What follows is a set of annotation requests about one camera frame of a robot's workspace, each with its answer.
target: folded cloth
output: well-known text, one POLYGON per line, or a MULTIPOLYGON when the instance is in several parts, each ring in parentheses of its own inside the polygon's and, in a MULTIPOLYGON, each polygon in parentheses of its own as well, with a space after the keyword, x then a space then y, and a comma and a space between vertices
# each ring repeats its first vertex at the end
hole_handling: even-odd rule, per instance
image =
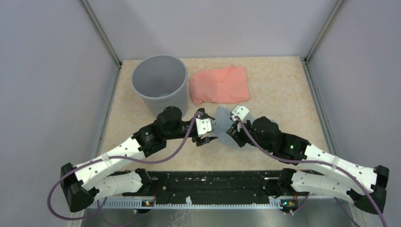
POLYGON ((229 104, 249 100, 244 67, 232 65, 219 70, 200 70, 189 78, 189 83, 196 106, 202 102, 229 104))

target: gray floor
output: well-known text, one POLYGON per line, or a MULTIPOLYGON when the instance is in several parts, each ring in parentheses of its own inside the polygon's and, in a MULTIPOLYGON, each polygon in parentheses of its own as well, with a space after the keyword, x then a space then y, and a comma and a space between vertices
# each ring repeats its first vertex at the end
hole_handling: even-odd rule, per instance
MULTIPOLYGON (((128 209, 104 209, 109 222, 123 224, 132 218, 128 209)), ((107 227, 100 215, 81 227, 107 227)), ((353 227, 333 199, 309 199, 295 216, 279 210, 153 210, 140 215, 132 227, 353 227)))

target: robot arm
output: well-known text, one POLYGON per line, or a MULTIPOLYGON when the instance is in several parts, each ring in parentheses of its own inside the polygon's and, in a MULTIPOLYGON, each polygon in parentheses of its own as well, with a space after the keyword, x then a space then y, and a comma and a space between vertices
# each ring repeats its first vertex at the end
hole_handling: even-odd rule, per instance
MULTIPOLYGON (((214 118, 208 116, 203 108, 199 109, 195 124, 189 132, 189 137, 196 146, 209 143, 216 137, 202 137, 211 132, 214 118)), ((135 159, 144 159, 166 147, 166 140, 184 138, 189 130, 190 121, 182 121, 181 110, 177 107, 167 107, 157 116, 157 119, 138 132, 134 133, 125 142, 112 150, 90 160, 73 166, 65 164, 61 168, 61 175, 66 175, 72 169, 86 163, 101 159, 87 168, 78 170, 68 176, 61 187, 71 212, 77 212, 89 206, 92 202, 111 195, 123 192, 137 192, 149 190, 145 185, 149 181, 147 173, 136 171, 123 175, 112 175, 130 163, 126 159, 109 159, 110 156, 125 156, 135 159)))
POLYGON ((232 127, 227 131, 237 144, 242 147, 246 143, 254 146, 245 134, 236 116, 244 122, 245 127, 255 141, 265 151, 274 156, 288 160, 314 160, 331 163, 334 167, 321 164, 297 164, 300 167, 314 170, 321 175, 307 174, 302 171, 283 169, 279 180, 283 191, 312 192, 335 196, 353 202, 355 206, 366 212, 375 213, 373 206, 359 186, 336 167, 351 173, 369 192, 376 204, 383 211, 386 197, 386 186, 389 170, 384 166, 375 168, 356 165, 335 155, 329 154, 307 140, 296 135, 283 133, 276 123, 266 117, 256 119, 252 124, 247 121, 249 110, 237 105, 232 111, 232 127))

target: tabletop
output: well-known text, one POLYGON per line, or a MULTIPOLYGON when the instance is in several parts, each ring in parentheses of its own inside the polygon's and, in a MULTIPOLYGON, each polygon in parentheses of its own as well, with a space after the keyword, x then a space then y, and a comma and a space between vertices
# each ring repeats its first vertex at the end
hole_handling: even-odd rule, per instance
MULTIPOLYGON (((246 106, 256 119, 266 116, 278 122, 282 132, 307 139, 328 151, 312 94, 299 57, 238 57, 182 59, 188 68, 188 77, 201 69, 219 69, 230 65, 244 66, 250 99, 239 103, 246 106)), ((101 153, 105 153, 155 118, 137 95, 131 76, 141 60, 124 61, 114 96, 101 153)), ((217 106, 232 110, 237 104, 202 103, 195 106, 189 97, 188 111, 183 120, 190 120, 195 111, 205 108, 214 116, 217 106)), ((168 140, 167 147, 146 160, 160 160, 172 154, 182 140, 168 140)), ((132 163, 124 169, 160 171, 215 171, 215 170, 276 170, 295 168, 280 163, 254 147, 232 149, 218 140, 196 147, 190 140, 182 150, 167 162, 146 165, 132 163)))

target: gray wall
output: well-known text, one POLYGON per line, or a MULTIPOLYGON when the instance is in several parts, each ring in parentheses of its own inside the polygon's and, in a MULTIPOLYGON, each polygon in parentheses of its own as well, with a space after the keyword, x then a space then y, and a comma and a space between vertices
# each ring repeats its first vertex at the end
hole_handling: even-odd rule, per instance
POLYGON ((336 0, 90 0, 121 59, 305 56, 336 0))
POLYGON ((391 227, 401 204, 400 12, 399 0, 348 1, 311 63, 341 157, 390 169, 391 227))
POLYGON ((47 193, 94 155, 115 73, 79 1, 0 1, 0 226, 66 225, 47 193))

